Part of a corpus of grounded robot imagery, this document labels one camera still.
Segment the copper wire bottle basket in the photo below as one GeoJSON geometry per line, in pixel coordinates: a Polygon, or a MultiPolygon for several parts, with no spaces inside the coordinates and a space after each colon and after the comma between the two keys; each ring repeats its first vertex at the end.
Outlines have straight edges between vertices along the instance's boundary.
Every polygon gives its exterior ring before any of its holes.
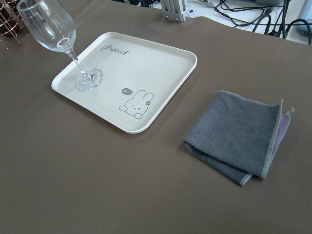
{"type": "Polygon", "coordinates": [[[22,41],[30,36],[17,10],[19,2],[19,0],[0,1],[0,44],[6,50],[21,45],[22,41]]]}

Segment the cream rabbit tray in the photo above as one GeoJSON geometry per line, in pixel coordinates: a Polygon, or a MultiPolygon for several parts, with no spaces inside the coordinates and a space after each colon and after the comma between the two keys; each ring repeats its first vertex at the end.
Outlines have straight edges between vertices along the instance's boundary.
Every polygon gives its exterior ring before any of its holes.
{"type": "Polygon", "coordinates": [[[116,32],[99,36],[78,58],[103,72],[101,84],[79,91],[71,62],[52,89],[130,134],[152,124],[197,65],[190,51],[116,32]]]}

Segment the grey folded cloth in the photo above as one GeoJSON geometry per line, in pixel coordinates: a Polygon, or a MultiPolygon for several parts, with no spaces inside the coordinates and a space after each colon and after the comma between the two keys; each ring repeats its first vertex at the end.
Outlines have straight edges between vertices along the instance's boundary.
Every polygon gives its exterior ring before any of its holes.
{"type": "Polygon", "coordinates": [[[252,176],[265,178],[295,111],[283,113],[282,106],[220,90],[183,144],[241,186],[252,176]]]}

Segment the clear wine glass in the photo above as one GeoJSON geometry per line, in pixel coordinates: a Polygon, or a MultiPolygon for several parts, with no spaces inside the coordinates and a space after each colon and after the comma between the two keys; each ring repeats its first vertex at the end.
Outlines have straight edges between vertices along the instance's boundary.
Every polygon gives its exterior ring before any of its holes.
{"type": "Polygon", "coordinates": [[[103,72],[100,69],[85,69],[74,52],[76,27],[58,0],[21,0],[17,10],[40,45],[51,51],[64,52],[76,63],[80,70],[76,81],[79,91],[88,91],[100,85],[103,72]]]}

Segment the aluminium frame post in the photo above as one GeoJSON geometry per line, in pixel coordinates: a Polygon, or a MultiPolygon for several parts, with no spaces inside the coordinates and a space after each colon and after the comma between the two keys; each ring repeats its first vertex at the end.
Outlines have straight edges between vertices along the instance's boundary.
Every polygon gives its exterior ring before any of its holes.
{"type": "Polygon", "coordinates": [[[160,3],[166,20],[181,23],[190,17],[187,0],[160,0],[160,3]]]}

